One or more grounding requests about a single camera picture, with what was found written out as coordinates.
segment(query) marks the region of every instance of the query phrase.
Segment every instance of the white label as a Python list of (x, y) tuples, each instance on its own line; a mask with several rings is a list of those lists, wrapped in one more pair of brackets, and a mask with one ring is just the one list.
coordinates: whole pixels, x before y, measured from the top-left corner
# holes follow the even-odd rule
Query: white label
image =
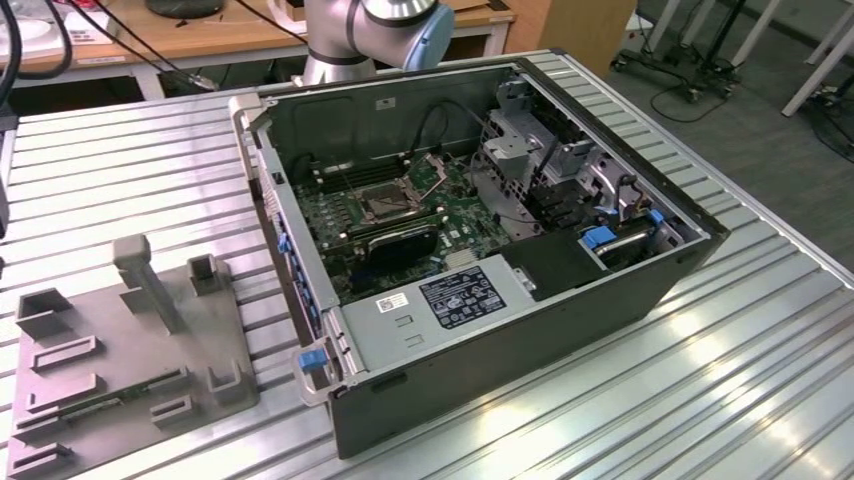
[(81, 58), (77, 60), (80, 65), (96, 65), (98, 63), (116, 63), (124, 62), (124, 57), (100, 57), (100, 58)]
[(395, 97), (383, 98), (376, 101), (376, 110), (388, 110), (397, 105), (397, 99)]
[(379, 313), (392, 311), (395, 308), (405, 307), (409, 301), (405, 299), (405, 294), (395, 293), (391, 297), (380, 298), (376, 301), (379, 307)]

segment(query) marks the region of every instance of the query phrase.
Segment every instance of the aluminum extrusion table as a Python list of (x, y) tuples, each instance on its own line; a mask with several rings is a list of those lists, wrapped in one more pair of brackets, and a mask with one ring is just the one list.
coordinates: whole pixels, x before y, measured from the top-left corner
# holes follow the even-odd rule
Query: aluminum extrusion table
[(2, 156), (1, 438), (17, 294), (117, 283), (108, 242), (145, 232), (156, 269), (226, 258), (261, 400), (80, 478), (847, 478), (851, 274), (568, 57), (529, 59), (734, 231), (644, 320), (339, 460), (327, 413), (292, 382), (296, 335), (241, 179), (234, 92), (29, 117)]

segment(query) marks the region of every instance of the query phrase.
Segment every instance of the cable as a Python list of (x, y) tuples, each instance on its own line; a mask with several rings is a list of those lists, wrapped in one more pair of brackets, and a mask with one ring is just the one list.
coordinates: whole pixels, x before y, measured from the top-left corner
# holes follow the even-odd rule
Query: cable
[[(449, 119), (449, 114), (448, 114), (447, 109), (444, 108), (444, 105), (452, 105), (456, 108), (459, 108), (480, 124), (480, 126), (485, 130), (489, 130), (493, 135), (499, 136), (497, 132), (495, 132), (495, 129), (492, 127), (489, 127), (489, 125), (483, 121), (480, 116), (477, 116), (477, 114), (471, 110), (471, 108), (464, 106), (456, 100), (451, 100), (449, 98), (440, 98), (439, 100), (436, 100), (435, 102), (432, 102), (429, 104), (429, 106), (427, 107), (427, 110), (424, 111), (424, 115), (421, 116), (421, 120), (417, 123), (417, 128), (415, 129), (415, 138), (412, 139), (412, 145), (409, 145), (409, 150), (405, 153), (407, 158), (412, 158), (415, 156), (415, 151), (420, 147), (421, 137), (424, 135), (424, 128), (427, 126), (427, 121), (429, 120), (429, 116), (432, 115), (432, 112), (437, 108), (441, 108), (443, 111), (444, 111), (445, 120)], [(447, 122), (445, 122), (444, 128), (441, 130), (441, 134), (439, 136), (439, 141), (441, 141), (441, 137), (444, 136), (444, 133), (447, 132), (448, 123), (449, 123), (449, 120), (447, 120)]]
[(291, 30), (288, 30), (287, 28), (284, 28), (281, 25), (279, 25), (279, 22), (276, 22), (272, 18), (269, 18), (267, 15), (264, 15), (261, 12), (259, 12), (257, 10), (255, 10), (255, 8), (252, 8), (252, 6), (244, 2), (244, 0), (234, 0), (234, 2), (237, 2), (240, 4), (240, 6), (242, 8), (245, 8), (249, 12), (252, 12), (252, 14), (260, 18), (263, 21), (265, 21), (269, 25), (272, 25), (276, 29), (279, 29), (280, 31), (283, 31), (284, 33), (287, 33), (288, 35), (291, 35), (296, 40), (299, 40), (300, 42), (303, 42), (303, 44), (305, 44), (305, 46), (308, 46), (308, 40), (305, 40), (303, 37), (299, 36), (297, 33), (293, 33)]
[(5, 28), (9, 34), (9, 61), (2, 70), (0, 78), (0, 104), (4, 104), (12, 93), (12, 85), (21, 66), (21, 56), (24, 54), (24, 45), (21, 41), (21, 30), (14, 18), (14, 12), (9, 5), (9, 0), (0, 0), (0, 12), (5, 20)]
[(92, 20), (92, 17), (89, 17), (88, 13), (82, 10), (82, 8), (80, 8), (76, 2), (68, 2), (68, 6), (73, 8), (77, 14), (80, 14), (80, 16), (89, 23), (89, 25), (92, 25), (92, 28), (94, 28), (94, 30), (97, 30), (101, 33), (101, 35), (109, 38), (109, 40), (112, 40), (121, 48), (124, 48), (129, 53), (132, 53), (136, 57), (138, 57), (138, 59), (142, 62), (145, 62), (148, 65), (150, 65), (160, 73), (166, 74), (169, 72), (174, 72), (178, 74), (178, 77), (186, 83), (197, 86), (204, 90), (209, 90), (209, 91), (217, 90), (218, 87), (208, 78), (204, 78), (198, 75), (193, 76), (186, 72), (184, 72), (180, 68), (177, 68), (177, 66), (162, 55), (160, 55), (160, 53), (153, 48), (150, 48), (150, 45), (148, 45), (148, 43), (130, 31), (130, 29), (121, 22), (121, 20), (118, 20), (118, 18), (113, 15), (113, 13), (109, 10), (106, 10), (106, 7), (104, 7), (104, 4), (101, 3), (101, 1), (100, 0), (93, 0), (93, 1), (94, 1), (94, 4), (102, 10), (104, 14), (116, 22), (116, 25), (121, 27), (125, 32), (128, 32), (128, 35), (130, 35), (136, 39), (136, 41), (138, 41), (138, 43), (150, 51), (152, 55), (156, 56), (162, 61), (162, 63), (165, 63), (172, 68), (172, 70), (164, 69), (160, 65), (157, 65), (154, 62), (148, 60), (141, 53), (133, 50), (133, 48), (130, 48), (130, 46), (125, 42), (122, 42), (116, 35), (109, 33), (109, 31), (104, 27), (101, 27), (94, 20)]
[[(826, 111), (824, 105), (822, 105), (820, 101), (816, 101), (816, 100), (811, 101), (808, 103), (808, 106), (812, 110), (820, 113), (820, 115), (827, 119), (827, 121), (830, 121), (835, 130), (842, 134), (846, 141), (848, 142), (848, 145), (851, 145), (854, 143), (851, 142), (851, 135), (844, 131), (842, 126), (836, 123), (835, 119), (832, 118), (830, 113)], [(839, 156), (839, 158), (842, 158), (846, 162), (854, 164), (854, 158), (851, 158), (851, 155), (848, 155), (843, 150), (840, 150), (836, 145), (832, 145), (832, 143), (824, 138), (824, 135), (822, 135), (822, 132), (818, 128), (818, 122), (815, 121), (815, 118), (810, 118), (810, 117), (814, 117), (814, 116), (808, 115), (807, 121), (810, 123), (810, 127), (812, 129), (812, 135), (815, 135), (815, 139), (822, 143), (822, 145), (824, 145), (824, 147), (827, 147), (827, 149), (832, 153), (835, 153)]]
[(421, 116), (421, 120), (417, 123), (417, 128), (415, 129), (415, 138), (412, 139), (412, 145), (409, 145), (409, 150), (407, 151), (407, 154), (405, 154), (408, 158), (412, 158), (415, 156), (415, 151), (417, 150), (417, 147), (421, 146), (421, 137), (424, 136), (424, 128), (427, 127), (427, 121), (429, 120), (429, 117), (432, 116), (432, 112), (435, 112), (436, 109), (441, 109), (441, 112), (444, 113), (444, 128), (441, 129), (441, 133), (439, 134), (439, 142), (441, 142), (441, 137), (444, 136), (444, 133), (448, 130), (449, 114), (447, 109), (444, 108), (444, 104), (441, 100), (439, 100), (437, 102), (432, 103), (427, 107), (427, 111), (424, 112), (424, 115)]
[(73, 59), (73, 52), (70, 47), (70, 36), (68, 35), (68, 29), (65, 28), (65, 22), (62, 22), (62, 17), (56, 10), (56, 5), (53, 4), (53, 0), (44, 0), (44, 3), (48, 6), (48, 10), (50, 10), (50, 17), (53, 17), (53, 23), (56, 24), (56, 28), (58, 28), (60, 36), (62, 37), (62, 60), (58, 64), (49, 70), (42, 72), (17, 72), (17, 78), (22, 80), (49, 80), (52, 78), (58, 77), (65, 71), (68, 67), (70, 67), (70, 61)]
[(665, 93), (672, 92), (673, 90), (676, 90), (677, 88), (683, 87), (683, 84), (679, 85), (673, 85), (669, 88), (665, 88), (664, 90), (661, 90), (660, 92), (657, 92), (655, 95), (652, 95), (652, 98), (649, 98), (649, 107), (652, 108), (652, 110), (655, 111), (655, 113), (657, 113), (661, 117), (664, 117), (667, 120), (676, 122), (676, 123), (696, 123), (699, 122), (703, 118), (706, 118), (711, 112), (714, 112), (715, 110), (718, 110), (723, 105), (726, 105), (726, 102), (728, 102), (728, 98), (724, 98), (720, 103), (718, 103), (718, 105), (715, 105), (714, 107), (711, 107), (708, 110), (706, 110), (704, 113), (702, 113), (698, 117), (695, 118), (675, 118), (669, 115), (667, 115), (664, 112), (660, 111), (660, 109), (657, 108), (657, 106), (655, 105), (655, 100), (657, 100), (657, 98), (664, 95)]

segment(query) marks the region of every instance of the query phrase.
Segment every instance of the computer chassis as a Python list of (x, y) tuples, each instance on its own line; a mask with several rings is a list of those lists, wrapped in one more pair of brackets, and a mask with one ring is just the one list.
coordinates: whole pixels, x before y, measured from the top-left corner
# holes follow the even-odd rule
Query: computer chassis
[(229, 106), (340, 458), (641, 319), (728, 235), (523, 58)]

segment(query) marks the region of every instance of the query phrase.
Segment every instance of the green circuit board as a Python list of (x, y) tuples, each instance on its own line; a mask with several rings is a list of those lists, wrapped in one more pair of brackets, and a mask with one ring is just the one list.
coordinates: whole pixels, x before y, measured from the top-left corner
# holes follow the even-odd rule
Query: green circuit board
[[(445, 257), (452, 253), (468, 249), (479, 259), (509, 243), (459, 161), (445, 157), (447, 178), (441, 182), (435, 162), (431, 165), (420, 158), (401, 177), (375, 184), (332, 193), (323, 193), (316, 185), (295, 188), (343, 304), (441, 273), (448, 268)], [(367, 242), (417, 227), (437, 229), (433, 252), (407, 268), (365, 272), (361, 261)]]

